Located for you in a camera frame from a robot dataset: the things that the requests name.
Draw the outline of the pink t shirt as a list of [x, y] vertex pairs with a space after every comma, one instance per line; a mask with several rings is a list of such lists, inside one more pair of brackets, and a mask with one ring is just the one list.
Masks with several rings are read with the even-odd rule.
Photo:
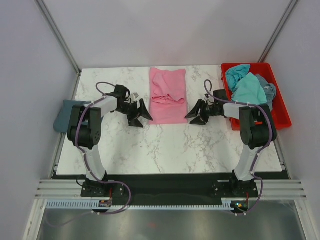
[[186, 124], [188, 113], [186, 70], [149, 70], [150, 125]]

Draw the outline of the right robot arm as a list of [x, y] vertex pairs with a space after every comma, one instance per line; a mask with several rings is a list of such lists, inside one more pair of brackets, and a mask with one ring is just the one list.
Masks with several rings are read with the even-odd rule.
[[207, 93], [206, 96], [213, 97], [214, 101], [199, 99], [185, 118], [192, 119], [191, 125], [200, 126], [206, 125], [210, 117], [222, 116], [239, 120], [243, 150], [232, 171], [235, 181], [229, 184], [229, 191], [233, 196], [240, 197], [247, 191], [245, 182], [256, 178], [256, 164], [262, 152], [277, 138], [270, 108], [266, 104], [231, 102], [224, 89], [215, 90], [213, 94]]

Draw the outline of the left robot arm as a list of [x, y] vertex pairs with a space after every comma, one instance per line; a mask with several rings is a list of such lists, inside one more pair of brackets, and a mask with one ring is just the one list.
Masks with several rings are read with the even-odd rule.
[[98, 144], [102, 137], [102, 118], [109, 113], [119, 112], [126, 115], [130, 127], [143, 128], [139, 121], [142, 117], [149, 121], [153, 118], [143, 99], [137, 97], [123, 85], [114, 85], [110, 93], [102, 93], [100, 99], [85, 105], [76, 104], [71, 109], [67, 138], [79, 150], [86, 168], [86, 179], [94, 182], [92, 191], [99, 197], [110, 191], [107, 171], [103, 167]]

